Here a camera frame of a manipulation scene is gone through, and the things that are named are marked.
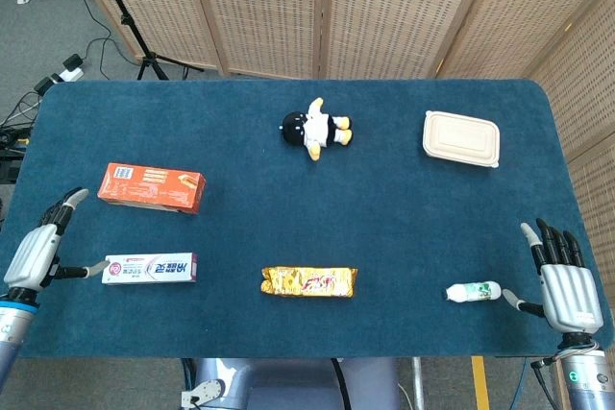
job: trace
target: black plush head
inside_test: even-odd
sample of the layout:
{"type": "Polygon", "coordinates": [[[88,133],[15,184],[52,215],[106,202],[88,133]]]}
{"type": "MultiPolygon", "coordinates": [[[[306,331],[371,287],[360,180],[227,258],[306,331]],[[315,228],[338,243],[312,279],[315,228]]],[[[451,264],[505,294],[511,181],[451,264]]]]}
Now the black plush head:
{"type": "Polygon", "coordinates": [[[282,121],[282,136],[289,144],[303,146],[304,144],[304,123],[308,120],[301,112],[291,112],[282,121]]]}

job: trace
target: floor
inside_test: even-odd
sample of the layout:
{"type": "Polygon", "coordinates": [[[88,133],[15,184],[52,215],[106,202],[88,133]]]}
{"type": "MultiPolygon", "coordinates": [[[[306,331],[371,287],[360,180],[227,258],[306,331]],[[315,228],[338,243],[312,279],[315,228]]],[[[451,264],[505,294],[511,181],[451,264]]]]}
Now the floor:
{"type": "MultiPolygon", "coordinates": [[[[106,22],[93,1],[87,1],[94,15],[106,22]]],[[[0,0],[0,12],[0,119],[40,79],[60,72],[66,58],[74,53],[84,56],[92,39],[105,36],[87,15],[82,0],[31,0],[24,5],[0,0]]],[[[84,64],[86,79],[104,79],[98,70],[101,45],[102,40],[98,40],[90,47],[84,64]]],[[[178,66],[164,64],[163,68],[171,79],[181,78],[178,66]]],[[[111,44],[106,47],[104,70],[111,79],[133,79],[137,72],[111,44]]],[[[154,76],[150,72],[146,78],[154,76]]],[[[217,78],[211,71],[190,74],[190,79],[217,78]]],[[[34,103],[34,96],[27,101],[34,103]]],[[[2,216],[10,207],[11,194],[11,186],[0,186],[2,216]]],[[[517,358],[485,359],[491,408],[509,407],[522,364],[523,359],[517,358]]],[[[400,382],[412,396],[409,359],[399,360],[399,371],[400,382]]],[[[477,408],[469,357],[424,358],[423,378],[426,408],[477,408]]],[[[0,396],[0,408],[171,409],[178,407],[182,388],[182,368],[177,359],[18,359],[0,396]]],[[[549,408],[529,370],[516,408],[549,408]]],[[[402,409],[407,409],[404,401],[402,409]]]]}

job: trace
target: yellow tape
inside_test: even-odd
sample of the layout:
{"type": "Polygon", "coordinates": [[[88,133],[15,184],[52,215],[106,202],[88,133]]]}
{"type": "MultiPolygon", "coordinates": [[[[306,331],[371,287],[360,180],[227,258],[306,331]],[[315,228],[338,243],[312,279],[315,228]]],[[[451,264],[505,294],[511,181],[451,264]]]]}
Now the yellow tape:
{"type": "Polygon", "coordinates": [[[474,391],[477,395],[477,410],[489,410],[487,377],[484,373],[484,361],[479,355],[472,356],[472,375],[474,376],[474,391]]]}

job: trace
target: gold wrapper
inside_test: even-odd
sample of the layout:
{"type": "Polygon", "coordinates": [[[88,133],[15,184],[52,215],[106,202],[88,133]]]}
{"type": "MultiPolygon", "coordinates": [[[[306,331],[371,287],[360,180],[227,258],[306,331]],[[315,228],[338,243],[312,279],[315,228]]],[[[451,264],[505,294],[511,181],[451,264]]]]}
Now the gold wrapper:
{"type": "Polygon", "coordinates": [[[276,266],[262,270],[260,291],[283,297],[353,296],[357,269],[290,268],[276,266]]]}

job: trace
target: tripod stand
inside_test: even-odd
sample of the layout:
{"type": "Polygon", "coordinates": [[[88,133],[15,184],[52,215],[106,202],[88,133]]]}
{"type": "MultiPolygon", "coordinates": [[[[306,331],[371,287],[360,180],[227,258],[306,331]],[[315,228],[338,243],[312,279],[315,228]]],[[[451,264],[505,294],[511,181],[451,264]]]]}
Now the tripod stand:
{"type": "Polygon", "coordinates": [[[122,16],[120,18],[120,22],[122,24],[125,24],[126,26],[128,26],[131,29],[131,32],[133,33],[133,36],[135,36],[135,39],[138,42],[139,47],[141,47],[141,50],[143,51],[143,61],[141,62],[141,67],[139,68],[138,75],[136,76],[136,79],[138,81],[141,80],[141,78],[143,77],[143,72],[145,72],[145,68],[148,67],[148,66],[152,66],[152,69],[154,69],[154,72],[156,73],[156,75],[158,76],[158,78],[161,81],[168,81],[169,80],[168,76],[164,73],[164,71],[160,67],[160,64],[158,63],[158,60],[164,60],[164,61],[172,62],[173,64],[178,64],[179,66],[184,66],[184,67],[187,67],[187,68],[190,68],[190,69],[194,69],[196,71],[203,72],[203,69],[200,68],[200,67],[196,67],[196,66],[193,66],[191,64],[187,64],[185,62],[181,62],[181,61],[177,61],[177,60],[172,60],[170,58],[167,58],[167,57],[164,57],[162,55],[158,55],[158,54],[152,52],[149,49],[149,47],[147,46],[147,44],[145,43],[145,40],[143,39],[143,36],[141,35],[141,32],[138,30],[138,27],[135,24],[135,20],[133,19],[131,14],[128,12],[128,9],[126,8],[126,4],[124,4],[124,1],[123,0],[115,0],[115,3],[119,7],[119,10],[121,10],[121,12],[122,12],[122,16]]]}

